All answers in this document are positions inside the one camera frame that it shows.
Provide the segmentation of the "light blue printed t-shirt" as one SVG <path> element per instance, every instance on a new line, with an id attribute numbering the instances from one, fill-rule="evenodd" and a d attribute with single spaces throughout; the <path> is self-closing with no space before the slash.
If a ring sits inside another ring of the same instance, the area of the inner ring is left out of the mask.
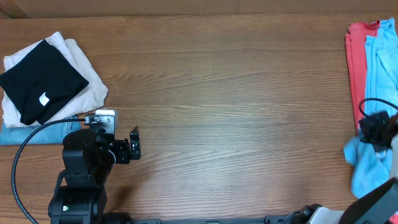
<path id="1" fill-rule="evenodd" d="M 397 114 L 397 32 L 395 20 L 355 22 L 345 35 L 351 101 L 357 136 L 343 147 L 346 162 L 354 167 L 351 191 L 361 198 L 389 179 L 393 151 L 377 152 L 360 140 L 360 120 L 385 111 Z"/>

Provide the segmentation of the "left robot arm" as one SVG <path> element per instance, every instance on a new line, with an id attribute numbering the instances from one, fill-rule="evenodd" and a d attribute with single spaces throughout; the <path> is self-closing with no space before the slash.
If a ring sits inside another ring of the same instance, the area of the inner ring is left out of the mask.
<path id="1" fill-rule="evenodd" d="M 72 132 L 63 140 L 62 158 L 65 169 L 57 177 L 48 206 L 51 224 L 132 223 L 129 213 L 104 211 L 105 183 L 114 165 L 141 158 L 137 126 L 124 140 L 104 129 Z"/>

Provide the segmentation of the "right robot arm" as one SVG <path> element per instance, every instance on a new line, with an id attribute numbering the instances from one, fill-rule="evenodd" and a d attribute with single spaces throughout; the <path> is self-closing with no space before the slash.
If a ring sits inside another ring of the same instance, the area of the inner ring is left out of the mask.
<path id="1" fill-rule="evenodd" d="M 359 123 L 358 136 L 343 147 L 358 200 L 345 211 L 305 206 L 282 223 L 397 223 L 397 115 L 383 111 Z"/>

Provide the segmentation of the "folded beige garment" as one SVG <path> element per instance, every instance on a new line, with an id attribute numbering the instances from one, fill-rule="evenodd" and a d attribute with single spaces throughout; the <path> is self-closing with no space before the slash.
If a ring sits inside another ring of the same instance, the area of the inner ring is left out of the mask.
<path id="1" fill-rule="evenodd" d="M 52 34 L 45 40 L 50 45 L 57 48 L 70 65 L 89 82 L 88 86 L 67 103 L 57 114 L 50 118 L 48 122 L 64 119 L 75 114 L 85 113 L 103 107 L 105 98 L 108 94 L 108 88 L 101 81 L 100 77 L 95 72 L 90 61 L 87 59 L 81 48 L 79 48 L 76 41 L 74 39 L 64 40 L 60 32 Z M 36 42 L 13 55 L 5 56 L 3 60 L 5 71 L 8 71 L 17 65 L 40 42 L 41 41 Z M 2 100 L 2 108 L 4 112 L 2 118 L 7 128 L 28 126 L 20 122 L 21 114 L 5 92 Z"/>

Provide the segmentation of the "folded blue jeans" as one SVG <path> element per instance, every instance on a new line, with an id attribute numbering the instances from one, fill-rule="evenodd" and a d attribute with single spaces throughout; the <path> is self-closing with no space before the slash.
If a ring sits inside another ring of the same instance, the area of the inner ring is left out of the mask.
<path id="1" fill-rule="evenodd" d="M 81 129 L 79 121 L 71 121 L 71 119 L 77 119 L 76 115 L 65 119 L 68 122 L 52 124 L 40 130 L 29 140 L 28 144 L 61 144 L 66 135 Z M 1 127 L 1 145 L 20 145 L 39 127 L 40 125 L 7 128 L 6 124 L 3 123 Z"/>

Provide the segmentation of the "red t-shirt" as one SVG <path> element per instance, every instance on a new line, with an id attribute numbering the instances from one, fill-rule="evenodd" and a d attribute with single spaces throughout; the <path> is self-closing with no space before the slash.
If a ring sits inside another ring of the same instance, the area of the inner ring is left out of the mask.
<path id="1" fill-rule="evenodd" d="M 372 23 L 355 22 L 348 27 L 348 33 L 345 34 L 346 59 L 356 130 L 359 129 L 358 121 L 364 118 L 359 110 L 364 109 L 364 106 L 359 106 L 359 103 L 364 99 L 366 89 L 367 61 L 364 44 L 367 36 L 377 37 L 380 26 L 379 20 Z"/>

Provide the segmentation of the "folded black garment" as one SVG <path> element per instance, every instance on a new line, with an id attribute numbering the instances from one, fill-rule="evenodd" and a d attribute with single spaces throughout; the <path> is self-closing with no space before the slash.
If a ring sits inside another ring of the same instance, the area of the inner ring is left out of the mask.
<path id="1" fill-rule="evenodd" d="M 88 84 L 89 81 L 46 40 L 1 74 L 1 87 L 25 125 L 46 123 Z"/>

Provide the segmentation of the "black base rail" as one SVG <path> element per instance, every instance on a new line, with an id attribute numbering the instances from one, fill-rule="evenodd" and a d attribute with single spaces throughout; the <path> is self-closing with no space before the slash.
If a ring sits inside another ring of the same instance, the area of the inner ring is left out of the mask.
<path id="1" fill-rule="evenodd" d="M 264 218 L 221 218 L 192 220 L 131 219 L 130 224 L 283 224 L 292 223 L 287 215 L 267 215 Z"/>

